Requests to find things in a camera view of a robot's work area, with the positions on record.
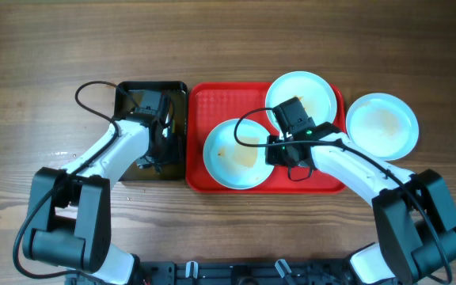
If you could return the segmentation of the black water tray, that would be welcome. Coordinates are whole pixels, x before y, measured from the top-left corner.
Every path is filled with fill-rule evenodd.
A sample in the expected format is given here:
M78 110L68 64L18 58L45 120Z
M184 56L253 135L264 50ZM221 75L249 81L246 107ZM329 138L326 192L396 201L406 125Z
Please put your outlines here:
M178 181L185 178L186 120L188 88L180 81L168 82L121 82L116 89L114 117L135 121L149 128L154 120L165 122L168 103L165 95L175 102L175 132L181 135L184 161L178 165L164 165L160 173L154 167L139 169L135 162L120 178L122 181ZM148 150L148 142L142 146Z

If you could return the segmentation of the light blue plate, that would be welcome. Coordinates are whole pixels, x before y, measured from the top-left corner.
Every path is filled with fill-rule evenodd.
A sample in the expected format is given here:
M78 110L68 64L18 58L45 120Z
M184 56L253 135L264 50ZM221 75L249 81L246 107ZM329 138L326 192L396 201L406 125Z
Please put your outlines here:
M226 120L209 133L203 145L203 163L208 174L219 184L235 190L255 188L274 170L265 162L269 132L252 120Z
M281 129L272 110L281 104L287 107L286 114L294 111L298 115L292 115L293 118L311 118L315 126L332 124L336 118L337 99L333 88L322 77L307 71L284 74L267 91L264 107L268 108L268 120L280 134L285 131Z
M369 93L348 109L350 139L385 161L403 158L415 148L420 128L414 111L388 93Z

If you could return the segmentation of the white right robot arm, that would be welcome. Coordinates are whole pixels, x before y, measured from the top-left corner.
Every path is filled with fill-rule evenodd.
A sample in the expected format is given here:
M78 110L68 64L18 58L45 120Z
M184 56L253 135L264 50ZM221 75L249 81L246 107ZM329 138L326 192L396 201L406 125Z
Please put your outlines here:
M268 139L272 162L326 173L371 206L378 240L349 257L357 283L451 283L456 205L437 172L414 173L376 158L332 123L315 124L295 97L269 112L284 136Z

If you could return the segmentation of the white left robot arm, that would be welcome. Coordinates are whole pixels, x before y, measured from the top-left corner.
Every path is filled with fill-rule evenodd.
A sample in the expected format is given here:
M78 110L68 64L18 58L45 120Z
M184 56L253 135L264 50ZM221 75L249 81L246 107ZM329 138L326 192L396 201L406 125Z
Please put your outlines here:
M126 116L109 119L108 130L80 158L34 175L12 252L22 275L145 282L140 259L111 242L110 194L133 164L160 173L164 165L180 160L182 148L174 144L171 130L176 109L167 93L144 91Z

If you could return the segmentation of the light blue plate bottom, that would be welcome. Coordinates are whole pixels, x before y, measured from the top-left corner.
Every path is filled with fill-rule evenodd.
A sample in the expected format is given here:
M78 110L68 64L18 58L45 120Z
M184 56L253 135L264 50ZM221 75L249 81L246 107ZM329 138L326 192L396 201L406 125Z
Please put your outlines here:
M203 163L208 174L219 184L235 190L255 188L274 170L265 162L269 132L252 120L226 120L209 133L203 145Z

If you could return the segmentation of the red serving tray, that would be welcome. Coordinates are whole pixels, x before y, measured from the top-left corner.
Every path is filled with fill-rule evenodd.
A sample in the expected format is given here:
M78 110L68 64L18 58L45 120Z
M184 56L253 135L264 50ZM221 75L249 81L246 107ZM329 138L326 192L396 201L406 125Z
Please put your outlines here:
M190 188L208 194L235 194L210 176L203 163L203 145L209 133L220 123L237 119L264 106L269 82L204 82L188 96L185 179ZM337 194L345 185L337 179L315 171L302 181L307 169L293 169L296 181L287 177L287 168L277 166L270 177L255 188L241 194Z

